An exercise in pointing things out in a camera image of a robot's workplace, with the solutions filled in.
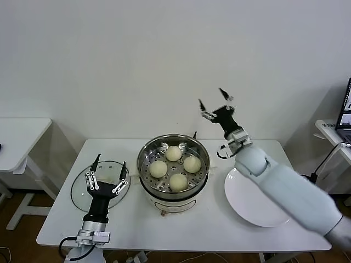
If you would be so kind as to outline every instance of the steamed bun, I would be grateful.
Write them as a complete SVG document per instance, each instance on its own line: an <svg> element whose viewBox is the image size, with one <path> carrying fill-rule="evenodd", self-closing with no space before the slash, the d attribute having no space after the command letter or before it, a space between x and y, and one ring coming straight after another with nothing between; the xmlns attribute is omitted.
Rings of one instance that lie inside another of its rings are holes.
<svg viewBox="0 0 351 263"><path fill-rule="evenodd" d="M176 162L182 157L182 151L178 146L170 146L166 150L166 158L171 162Z"/></svg>
<svg viewBox="0 0 351 263"><path fill-rule="evenodd" d="M188 180L184 174L174 174L169 179L169 186L174 192L180 192L188 188Z"/></svg>
<svg viewBox="0 0 351 263"><path fill-rule="evenodd" d="M201 168L201 161L195 156L189 156L184 160L184 169L192 174L197 173Z"/></svg>
<svg viewBox="0 0 351 263"><path fill-rule="evenodd" d="M161 178L167 173L167 165L163 161L156 161L150 165L152 177Z"/></svg>

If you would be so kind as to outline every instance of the laptop screen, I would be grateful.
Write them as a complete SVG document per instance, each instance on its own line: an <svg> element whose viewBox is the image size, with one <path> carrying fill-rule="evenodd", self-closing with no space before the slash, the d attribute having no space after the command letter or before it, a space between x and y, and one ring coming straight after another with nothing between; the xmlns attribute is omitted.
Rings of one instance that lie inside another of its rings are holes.
<svg viewBox="0 0 351 263"><path fill-rule="evenodd" d="M344 102L340 111L338 122L336 123L336 128L350 128L351 127L351 78L347 85L346 94Z"/></svg>

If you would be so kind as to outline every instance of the white desk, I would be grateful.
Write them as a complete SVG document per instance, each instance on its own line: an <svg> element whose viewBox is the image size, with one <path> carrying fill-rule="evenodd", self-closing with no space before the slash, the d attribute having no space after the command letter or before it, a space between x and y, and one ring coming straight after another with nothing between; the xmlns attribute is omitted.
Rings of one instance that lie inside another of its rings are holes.
<svg viewBox="0 0 351 263"><path fill-rule="evenodd" d="M343 140L335 131L335 121L332 119L318 119L315 122L315 126L320 130L322 135L328 139L328 141L334 146ZM342 148L338 151L341 156L347 161L348 167L351 165L351 148ZM347 185L351 188L351 178L349 176L341 176L345 167L340 168L340 172L335 172L331 175L332 178L326 178L325 180L332 181L332 183ZM345 205L351 205L351 197L348 198L345 202Z"/></svg>
<svg viewBox="0 0 351 263"><path fill-rule="evenodd" d="M2 144L0 171L10 173L18 169L19 166L28 166L35 175L35 181L55 199L57 188L42 182L43 171L28 155L50 125L51 120L48 118L0 118L0 144ZM4 186L0 186L0 192L4 193L3 196L10 197L9 191ZM48 214L50 208L28 206L32 197L31 193L25 196L8 224L8 230L15 229L24 214Z"/></svg>
<svg viewBox="0 0 351 263"><path fill-rule="evenodd" d="M67 236L75 236L82 226L84 212L70 198L76 176L101 153L101 160L126 161L136 172L139 150L148 140L89 139L80 151L47 219L37 237L41 245L57 246ZM104 249L172 251L310 251L328 250L331 245L322 237L303 229L294 220L275 228L254 226L229 205L224 193L224 179L233 160L216 157L222 140L200 140L217 166L205 186L199 202L188 211L162 217L146 200L138 180L131 183L124 199L108 214L106 231L110 243ZM255 141L280 163L290 165L277 141ZM66 242L67 246L76 246Z"/></svg>

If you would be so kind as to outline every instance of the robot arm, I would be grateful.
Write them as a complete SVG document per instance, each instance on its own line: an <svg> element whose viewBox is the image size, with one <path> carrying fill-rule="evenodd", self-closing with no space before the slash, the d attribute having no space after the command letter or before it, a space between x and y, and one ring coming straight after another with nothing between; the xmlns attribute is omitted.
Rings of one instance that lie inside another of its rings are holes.
<svg viewBox="0 0 351 263"><path fill-rule="evenodd" d="M119 183L117 185L103 181L98 181L95 172L98 167L100 155L97 156L90 170L86 172L87 191L93 197L89 212L83 217L83 226L76 237L66 237L59 245L59 254L68 261L79 261L85 263L105 262L103 251L95 248L96 245L104 245L110 241L110 232L106 232L106 224L109 222L110 200L117 197L123 188L128 185L126 181L126 162L120 172ZM62 253L61 247L65 241L75 241L78 247L70 250L68 255Z"/></svg>
<svg viewBox="0 0 351 263"><path fill-rule="evenodd" d="M227 102L233 100L220 91ZM248 133L233 120L234 107L227 103L212 113L201 101L200 107L203 117L222 126L232 156L236 155L234 166L242 175L307 230L324 236L333 245L351 249L351 220L340 213L327 193L255 147Z"/></svg>

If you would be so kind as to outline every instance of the wooden floor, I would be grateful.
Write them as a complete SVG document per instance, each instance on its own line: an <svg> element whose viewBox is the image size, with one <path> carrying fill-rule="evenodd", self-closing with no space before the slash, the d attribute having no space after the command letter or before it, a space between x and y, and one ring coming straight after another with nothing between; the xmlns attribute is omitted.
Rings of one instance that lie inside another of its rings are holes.
<svg viewBox="0 0 351 263"><path fill-rule="evenodd" d="M15 193L13 198L5 200L0 205L0 247L9 247L12 253L13 263L34 262L34 263L59 263L62 259L58 255L57 248L42 247L36 243L36 237L45 221L43 216L24 216L14 231L6 230L6 225L16 211L24 197L24 193ZM351 209L342 205L342 199L337 203L343 213L351 216ZM53 201L44 193L35 195L31 205L51 206ZM0 249L0 252L7 255L7 251ZM119 263L126 262L128 256L133 256L137 251L104 251L106 262L112 263L118 260ZM182 260L199 256L203 253L174 253L174 252L151 252L148 255L148 263L178 263ZM220 253L229 263L258 263L258 254L248 253ZM348 263L349 261L338 249L330 251L313 252L316 263ZM297 256L299 263L313 263L309 253ZM0 255L0 263L6 261ZM187 263L221 263L225 262L214 254L206 254L197 259L189 260Z"/></svg>

